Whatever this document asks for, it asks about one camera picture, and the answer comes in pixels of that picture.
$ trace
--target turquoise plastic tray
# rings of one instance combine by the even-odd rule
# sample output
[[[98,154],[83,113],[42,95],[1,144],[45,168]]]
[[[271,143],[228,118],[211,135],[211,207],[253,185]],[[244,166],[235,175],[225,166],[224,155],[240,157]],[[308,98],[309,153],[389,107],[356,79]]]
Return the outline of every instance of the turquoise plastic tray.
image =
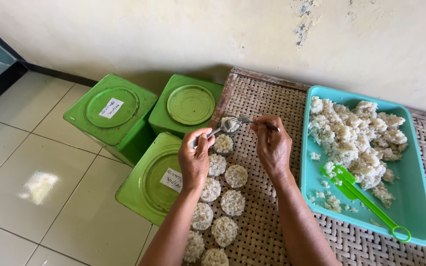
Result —
[[[381,233],[392,237],[390,229],[381,221],[373,212],[367,208],[361,208],[360,201],[355,200],[354,203],[339,191],[334,184],[323,177],[320,173],[320,166],[328,161],[328,156],[323,152],[323,149],[316,144],[311,137],[308,136],[308,121],[310,114],[310,101],[312,96],[318,96],[322,99],[330,99],[339,104],[349,106],[350,109],[362,101],[373,101],[377,103],[378,112],[386,112],[387,114],[395,114],[405,118],[405,123],[400,126],[400,130],[404,132],[408,139],[408,148],[402,153],[402,160],[394,163],[387,163],[400,180],[395,180],[394,184],[387,186],[396,200],[392,202],[390,209],[386,209],[381,201],[371,194],[371,190],[362,190],[358,184],[355,184],[364,195],[371,199],[386,215],[388,215],[398,225],[406,227],[412,234],[410,243],[426,246],[426,178],[423,169],[422,158],[420,157],[420,149],[417,145],[417,137],[413,127],[412,118],[409,111],[402,105],[384,101],[361,94],[346,92],[338,89],[327,88],[322,86],[313,86],[308,90],[307,102],[305,106],[305,116],[303,119],[303,138],[302,138],[302,159],[300,169],[300,190],[305,201],[311,210],[349,222],[356,226]],[[320,161],[310,159],[310,152],[316,152],[321,155]],[[325,189],[321,181],[327,180],[330,185],[329,189]],[[332,195],[335,195],[342,204],[348,204],[351,207],[357,208],[357,214],[350,211],[342,210],[341,213],[336,213],[318,206],[323,205],[325,199],[317,198],[315,191],[324,192],[328,190]],[[310,202],[309,196],[315,197],[314,205]],[[372,225],[370,219],[378,222],[382,227]],[[396,235],[405,239],[405,235],[396,233]]]

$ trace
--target hand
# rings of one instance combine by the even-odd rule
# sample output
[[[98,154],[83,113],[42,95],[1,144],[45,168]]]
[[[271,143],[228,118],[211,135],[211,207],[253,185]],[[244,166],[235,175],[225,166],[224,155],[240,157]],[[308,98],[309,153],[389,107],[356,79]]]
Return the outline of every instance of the hand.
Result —
[[[289,169],[292,139],[277,116],[260,116],[253,119],[259,125],[251,124],[251,129],[257,134],[257,156],[269,177],[285,176]],[[273,124],[280,132],[269,130],[264,123]]]
[[[206,135],[212,129],[200,128],[185,134],[182,146],[178,150],[178,163],[182,171],[183,187],[182,191],[202,191],[205,185],[206,176],[210,162],[208,161],[208,148],[214,144],[215,138],[211,136],[208,140]],[[196,150],[190,147],[190,142],[198,138]]]

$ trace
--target left hand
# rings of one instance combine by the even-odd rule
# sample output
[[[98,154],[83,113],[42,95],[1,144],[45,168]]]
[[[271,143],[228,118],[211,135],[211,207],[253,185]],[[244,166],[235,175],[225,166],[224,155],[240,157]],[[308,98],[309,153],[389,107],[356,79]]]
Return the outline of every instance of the left hand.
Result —
[[[200,128],[186,133],[183,138],[182,146],[177,154],[183,177],[182,191],[203,190],[210,167],[208,148],[215,142],[214,136],[211,136],[209,140],[206,138],[206,135],[211,131],[210,127]],[[198,138],[198,147],[195,150],[190,147],[190,142],[196,138]]]

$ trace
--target green plastic spatula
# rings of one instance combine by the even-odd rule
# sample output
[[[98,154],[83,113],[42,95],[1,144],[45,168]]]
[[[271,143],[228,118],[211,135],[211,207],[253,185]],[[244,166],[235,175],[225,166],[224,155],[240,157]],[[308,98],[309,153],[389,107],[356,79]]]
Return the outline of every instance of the green plastic spatula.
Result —
[[[325,171],[325,166],[323,165],[320,167],[320,172],[322,172],[323,175],[328,177],[328,174]],[[387,226],[391,229],[392,236],[401,241],[401,242],[409,242],[411,239],[410,232],[403,226],[397,225],[391,218],[389,218],[379,207],[377,207],[370,199],[368,199],[361,191],[358,190],[353,184],[356,183],[356,178],[348,172],[344,167],[341,165],[335,165],[335,168],[333,169],[333,172],[336,173],[336,178],[338,180],[342,181],[342,185],[336,184],[336,187],[345,194],[347,198],[350,200],[359,199],[361,202],[364,203],[373,213],[377,215],[382,221],[387,224]],[[407,234],[407,239],[399,239],[395,234],[394,231],[397,228],[403,229]]]

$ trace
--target woven bamboo mat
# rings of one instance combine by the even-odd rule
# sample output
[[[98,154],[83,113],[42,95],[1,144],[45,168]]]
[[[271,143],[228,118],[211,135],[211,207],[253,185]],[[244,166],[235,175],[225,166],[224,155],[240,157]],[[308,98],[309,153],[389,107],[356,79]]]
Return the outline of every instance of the woven bamboo mat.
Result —
[[[309,87],[233,67],[210,126],[216,128],[223,113],[248,117],[265,114],[280,116],[293,140],[290,169],[298,182],[303,112]],[[426,171],[426,113],[411,111]],[[244,166],[249,178],[247,184],[240,189],[247,200],[245,211],[243,215],[233,217],[240,227],[238,235],[233,244],[225,248],[230,265],[289,265],[275,190],[257,158],[257,138],[249,127],[242,125],[234,140],[236,149],[234,154],[226,157],[228,166]],[[222,193],[230,189],[223,175],[216,179],[222,185]],[[215,218],[226,215],[221,209],[220,201],[221,196],[210,204]],[[426,247],[401,243],[326,215],[314,215],[343,265],[426,265]],[[210,229],[202,232],[205,247],[219,248]]]

